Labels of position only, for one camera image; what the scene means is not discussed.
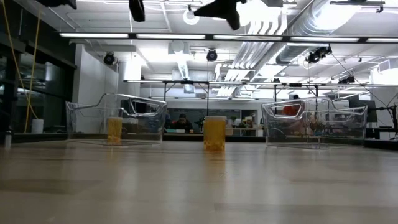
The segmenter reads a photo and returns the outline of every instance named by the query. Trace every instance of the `plastic cup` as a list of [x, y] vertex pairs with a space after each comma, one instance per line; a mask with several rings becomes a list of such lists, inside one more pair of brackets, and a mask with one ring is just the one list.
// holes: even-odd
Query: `plastic cup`
[[225, 116], [207, 116], [204, 125], [203, 147], [207, 151], [225, 150]]
[[123, 118], [109, 117], [108, 118], [108, 142], [120, 143], [122, 135], [122, 121]]

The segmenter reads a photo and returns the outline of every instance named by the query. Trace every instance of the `yellow cable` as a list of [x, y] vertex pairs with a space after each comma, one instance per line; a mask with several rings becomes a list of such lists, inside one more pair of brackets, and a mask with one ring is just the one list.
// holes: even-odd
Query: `yellow cable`
[[29, 97], [27, 100], [27, 104], [28, 107], [26, 108], [26, 121], [25, 121], [25, 131], [24, 133], [26, 133], [27, 131], [27, 123], [29, 121], [29, 108], [31, 108], [31, 104], [30, 104], [30, 99], [32, 97], [32, 84], [33, 84], [33, 76], [34, 76], [34, 72], [35, 72], [35, 65], [36, 65], [36, 51], [37, 51], [37, 40], [39, 39], [39, 29], [40, 29], [40, 15], [42, 13], [42, 10], [39, 9], [39, 15], [37, 16], [37, 28], [36, 28], [36, 39], [35, 39], [35, 49], [34, 49], [34, 53], [33, 53], [33, 65], [32, 65], [32, 74], [30, 75], [30, 87], [29, 87]]
[[[3, 8], [3, 11], [4, 11], [4, 18], [6, 20], [6, 27], [7, 27], [7, 32], [8, 32], [8, 39], [10, 41], [10, 46], [11, 46], [12, 57], [14, 58], [14, 63], [15, 63], [16, 69], [17, 69], [17, 73], [18, 73], [19, 81], [21, 83], [21, 87], [22, 87], [22, 89], [25, 92], [26, 100], [28, 100], [28, 96], [26, 95], [24, 83], [22, 81], [21, 73], [19, 72], [17, 58], [16, 58], [15, 52], [14, 52], [14, 44], [12, 43], [12, 38], [11, 38], [11, 32], [10, 32], [10, 27], [9, 27], [8, 18], [7, 18], [7, 10], [6, 10], [6, 2], [5, 1], [2, 2], [2, 8]], [[28, 104], [28, 108], [30, 108], [30, 110], [32, 111], [32, 114], [35, 116], [35, 118], [38, 119], [38, 117], [36, 116], [35, 112], [33, 111], [32, 105]]]

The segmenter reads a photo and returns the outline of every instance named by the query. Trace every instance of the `clear plastic bin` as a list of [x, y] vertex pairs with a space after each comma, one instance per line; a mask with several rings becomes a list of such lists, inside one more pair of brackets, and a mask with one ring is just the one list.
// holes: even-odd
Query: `clear plastic bin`
[[338, 110], [325, 97], [261, 106], [268, 145], [328, 149], [361, 144], [365, 136], [367, 106]]
[[66, 108], [70, 141], [112, 146], [162, 142], [166, 102], [105, 93], [96, 105], [66, 102]]

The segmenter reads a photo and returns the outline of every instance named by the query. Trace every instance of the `table surface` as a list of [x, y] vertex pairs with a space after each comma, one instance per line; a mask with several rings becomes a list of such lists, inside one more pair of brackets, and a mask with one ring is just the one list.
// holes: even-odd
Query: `table surface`
[[398, 154], [202, 142], [0, 149], [0, 223], [397, 223]]

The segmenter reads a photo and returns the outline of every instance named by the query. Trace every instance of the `man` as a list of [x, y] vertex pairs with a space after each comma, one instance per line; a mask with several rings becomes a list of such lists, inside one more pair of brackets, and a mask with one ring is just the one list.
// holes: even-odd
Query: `man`
[[184, 129], [186, 133], [189, 133], [193, 129], [191, 122], [187, 120], [185, 114], [180, 114], [180, 119], [174, 124], [174, 129]]
[[[293, 96], [293, 100], [300, 99], [298, 95]], [[283, 115], [287, 116], [296, 116], [296, 114], [299, 112], [300, 106], [299, 105], [293, 105], [293, 106], [285, 106], [284, 109], [282, 110]]]

